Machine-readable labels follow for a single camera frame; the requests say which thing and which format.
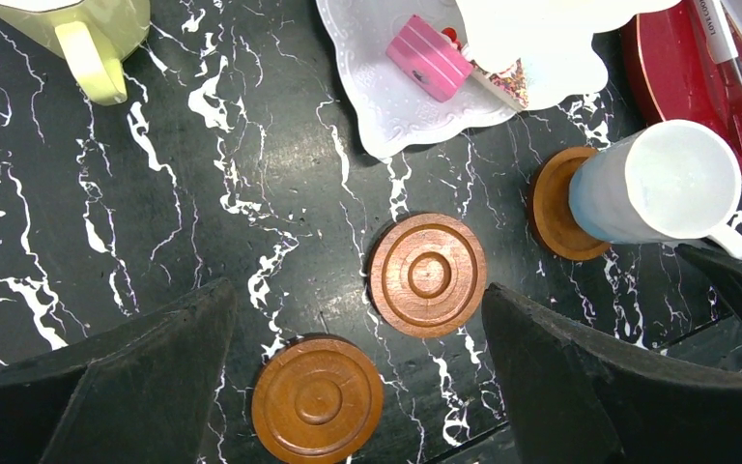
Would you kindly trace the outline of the white three-tier cake stand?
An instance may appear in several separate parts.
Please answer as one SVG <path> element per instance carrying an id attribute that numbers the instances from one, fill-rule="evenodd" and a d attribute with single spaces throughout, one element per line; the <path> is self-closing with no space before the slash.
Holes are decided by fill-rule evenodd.
<path id="1" fill-rule="evenodd" d="M 598 33 L 666 1 L 321 1 L 318 13 L 378 160 L 596 93 Z"/>

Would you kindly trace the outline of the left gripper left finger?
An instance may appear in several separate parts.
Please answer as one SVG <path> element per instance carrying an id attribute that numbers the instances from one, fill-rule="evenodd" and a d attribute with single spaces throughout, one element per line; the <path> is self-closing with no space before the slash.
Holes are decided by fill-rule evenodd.
<path id="1" fill-rule="evenodd" d="M 192 463 L 236 322 L 225 279 L 0 370 L 0 463 Z"/>

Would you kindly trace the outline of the pink cake block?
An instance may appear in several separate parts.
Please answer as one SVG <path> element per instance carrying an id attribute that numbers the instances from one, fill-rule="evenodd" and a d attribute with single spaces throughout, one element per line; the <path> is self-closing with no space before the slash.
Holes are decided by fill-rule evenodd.
<path id="1" fill-rule="evenodd" d="M 394 36 L 385 54 L 437 102 L 452 99 L 473 71 L 449 37 L 416 14 Z"/>

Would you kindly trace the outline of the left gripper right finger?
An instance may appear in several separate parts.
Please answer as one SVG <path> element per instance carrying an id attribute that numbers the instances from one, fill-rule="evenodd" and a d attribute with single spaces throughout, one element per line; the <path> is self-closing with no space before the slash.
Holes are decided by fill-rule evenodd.
<path id="1" fill-rule="evenodd" d="M 499 284 L 481 317 L 525 463 L 742 463 L 742 373 L 592 329 Z"/>

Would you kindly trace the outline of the yellow-green cup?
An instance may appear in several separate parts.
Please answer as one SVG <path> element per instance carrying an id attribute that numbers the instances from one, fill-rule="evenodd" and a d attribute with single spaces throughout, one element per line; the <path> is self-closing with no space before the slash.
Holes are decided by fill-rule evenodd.
<path id="1" fill-rule="evenodd" d="M 0 18 L 64 59 L 90 101 L 128 98 L 123 61 L 148 36 L 149 0 L 0 0 Z"/>

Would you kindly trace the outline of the brown wooden coaster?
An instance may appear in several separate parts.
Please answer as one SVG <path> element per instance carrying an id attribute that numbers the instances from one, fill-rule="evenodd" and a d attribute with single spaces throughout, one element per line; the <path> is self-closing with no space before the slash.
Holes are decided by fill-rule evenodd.
<path id="1" fill-rule="evenodd" d="M 484 249 L 462 221 L 423 213 L 391 226 L 368 264 L 370 299 L 394 329 L 419 338 L 454 332 L 479 308 Z"/>
<path id="2" fill-rule="evenodd" d="M 530 184 L 528 222 L 534 237 L 552 254 L 570 261 L 595 259 L 611 247 L 583 230 L 568 203 L 575 172 L 596 153 L 590 147 L 565 149 L 546 160 Z"/>
<path id="3" fill-rule="evenodd" d="M 287 463 L 337 463 L 374 434 L 385 403 L 374 363 L 349 340 L 313 334 L 277 352 L 256 378 L 253 428 Z"/>

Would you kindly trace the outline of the white mug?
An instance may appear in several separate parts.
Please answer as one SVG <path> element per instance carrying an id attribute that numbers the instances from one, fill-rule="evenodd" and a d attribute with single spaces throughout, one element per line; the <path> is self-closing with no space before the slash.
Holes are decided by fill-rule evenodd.
<path id="1" fill-rule="evenodd" d="M 658 123 L 599 151 L 569 185 L 569 209 L 590 236 L 612 244 L 708 239 L 742 260 L 729 226 L 742 175 L 725 140 L 688 121 Z"/>

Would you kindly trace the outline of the triangular sandwich cake slice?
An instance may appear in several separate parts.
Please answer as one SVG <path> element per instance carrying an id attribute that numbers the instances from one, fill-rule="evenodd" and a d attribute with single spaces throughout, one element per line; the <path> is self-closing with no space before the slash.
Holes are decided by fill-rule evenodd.
<path id="1" fill-rule="evenodd" d="M 517 112 L 528 109 L 528 83 L 521 59 L 501 72 L 487 72 L 475 61 L 471 62 L 471 76 L 487 90 Z"/>

